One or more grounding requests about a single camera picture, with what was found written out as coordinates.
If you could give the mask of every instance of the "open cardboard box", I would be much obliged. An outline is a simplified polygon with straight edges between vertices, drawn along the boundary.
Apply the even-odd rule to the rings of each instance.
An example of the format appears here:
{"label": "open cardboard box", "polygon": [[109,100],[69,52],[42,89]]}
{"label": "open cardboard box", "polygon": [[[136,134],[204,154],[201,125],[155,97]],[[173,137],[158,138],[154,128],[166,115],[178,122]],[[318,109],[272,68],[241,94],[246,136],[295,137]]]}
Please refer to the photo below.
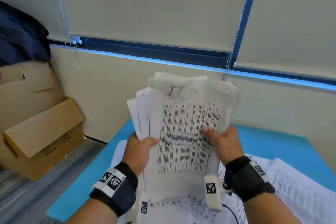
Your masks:
{"label": "open cardboard box", "polygon": [[83,140],[83,117],[47,63],[0,68],[0,165],[35,180]]}

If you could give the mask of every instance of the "wristband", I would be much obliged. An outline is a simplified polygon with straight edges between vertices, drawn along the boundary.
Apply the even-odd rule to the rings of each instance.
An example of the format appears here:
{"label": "wristband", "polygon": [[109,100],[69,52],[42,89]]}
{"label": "wristband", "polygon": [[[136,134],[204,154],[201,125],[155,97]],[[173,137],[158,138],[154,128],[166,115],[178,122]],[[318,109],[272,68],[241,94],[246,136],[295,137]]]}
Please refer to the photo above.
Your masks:
{"label": "wristband", "polygon": [[133,206],[138,179],[131,168],[124,162],[109,168],[93,186],[90,198],[107,205],[120,217]]}
{"label": "wristband", "polygon": [[263,169],[245,156],[227,164],[224,188],[233,189],[243,202],[265,192],[275,193]]}

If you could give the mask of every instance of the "floor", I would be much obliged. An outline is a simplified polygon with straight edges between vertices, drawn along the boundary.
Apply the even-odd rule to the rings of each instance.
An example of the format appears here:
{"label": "floor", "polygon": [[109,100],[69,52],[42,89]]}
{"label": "floor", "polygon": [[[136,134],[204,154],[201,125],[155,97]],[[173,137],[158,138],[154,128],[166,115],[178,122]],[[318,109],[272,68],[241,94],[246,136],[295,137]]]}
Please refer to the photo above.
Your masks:
{"label": "floor", "polygon": [[36,181],[0,170],[0,224],[59,223],[45,213],[104,146],[84,140]]}

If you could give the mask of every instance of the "dark cloth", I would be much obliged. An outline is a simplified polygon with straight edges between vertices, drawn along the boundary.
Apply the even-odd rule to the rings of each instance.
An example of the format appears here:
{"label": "dark cloth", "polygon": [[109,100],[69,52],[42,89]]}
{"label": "dark cloth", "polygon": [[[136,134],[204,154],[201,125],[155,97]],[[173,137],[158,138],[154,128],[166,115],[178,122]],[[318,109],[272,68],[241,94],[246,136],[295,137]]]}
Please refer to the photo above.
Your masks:
{"label": "dark cloth", "polygon": [[35,18],[0,1],[0,67],[28,60],[50,62],[48,34]]}

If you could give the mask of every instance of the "blue tabletop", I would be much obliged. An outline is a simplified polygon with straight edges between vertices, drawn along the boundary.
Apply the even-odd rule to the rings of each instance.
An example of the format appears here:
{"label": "blue tabletop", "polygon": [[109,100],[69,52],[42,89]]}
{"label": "blue tabletop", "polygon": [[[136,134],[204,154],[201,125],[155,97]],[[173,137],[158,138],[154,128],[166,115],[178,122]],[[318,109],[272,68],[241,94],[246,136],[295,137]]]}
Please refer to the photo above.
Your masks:
{"label": "blue tabletop", "polygon": [[[288,135],[260,128],[234,125],[245,153],[263,158],[280,158],[317,183],[336,192],[336,177],[304,137]],[[129,120],[101,153],[51,206],[47,215],[64,222],[89,198],[92,186],[110,167],[120,140],[134,132]]]}

